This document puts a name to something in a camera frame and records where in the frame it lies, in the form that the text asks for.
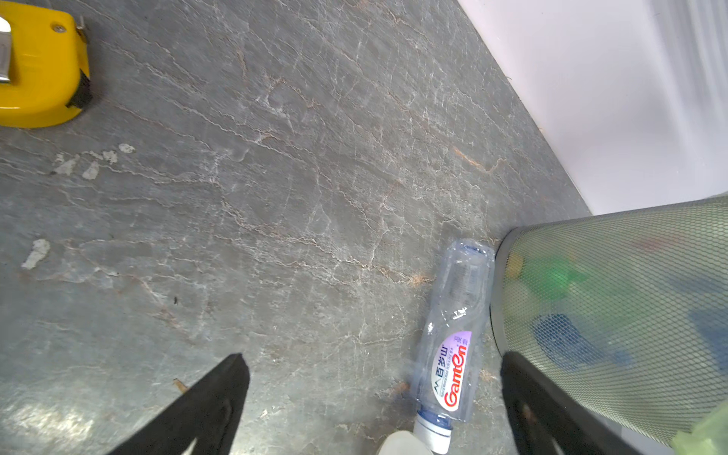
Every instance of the tape measure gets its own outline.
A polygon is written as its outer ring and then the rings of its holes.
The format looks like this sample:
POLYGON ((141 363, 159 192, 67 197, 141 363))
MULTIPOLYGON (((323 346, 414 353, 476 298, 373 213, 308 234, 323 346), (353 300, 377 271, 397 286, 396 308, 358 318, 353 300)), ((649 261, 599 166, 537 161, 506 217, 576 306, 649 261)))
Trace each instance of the tape measure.
POLYGON ((86 31, 71 15, 0 1, 0 125, 49 127, 91 101, 86 31))

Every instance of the white and purple label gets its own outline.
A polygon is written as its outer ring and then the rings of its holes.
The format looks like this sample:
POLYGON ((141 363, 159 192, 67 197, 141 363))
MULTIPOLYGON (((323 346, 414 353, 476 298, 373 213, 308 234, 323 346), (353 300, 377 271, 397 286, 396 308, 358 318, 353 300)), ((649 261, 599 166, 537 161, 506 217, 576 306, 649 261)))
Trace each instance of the white and purple label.
POLYGON ((456 332, 440 345, 432 361, 432 391, 448 411, 457 411, 465 377, 465 360, 472 332, 456 332))

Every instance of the clear plastic bottle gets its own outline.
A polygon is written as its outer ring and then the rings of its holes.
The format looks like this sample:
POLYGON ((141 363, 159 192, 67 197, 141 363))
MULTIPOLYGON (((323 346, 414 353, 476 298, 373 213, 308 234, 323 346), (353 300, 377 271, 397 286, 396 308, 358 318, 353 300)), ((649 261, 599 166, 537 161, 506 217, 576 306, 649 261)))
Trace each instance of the clear plastic bottle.
POLYGON ((436 454, 450 447, 451 421, 467 421, 483 362, 495 252, 456 240, 445 253, 430 298, 411 390, 419 402, 414 434, 436 454))

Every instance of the white bottle cap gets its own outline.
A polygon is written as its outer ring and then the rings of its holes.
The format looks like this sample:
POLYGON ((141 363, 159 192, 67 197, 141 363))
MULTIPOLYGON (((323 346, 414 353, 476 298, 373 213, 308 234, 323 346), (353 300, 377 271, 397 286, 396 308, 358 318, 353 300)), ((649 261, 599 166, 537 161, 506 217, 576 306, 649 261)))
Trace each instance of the white bottle cap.
POLYGON ((417 438, 422 441, 429 450, 436 454, 447 454, 450 449, 450 439, 453 430, 439 427, 428 422, 424 417, 417 413, 417 419, 414 421, 414 433, 417 438))

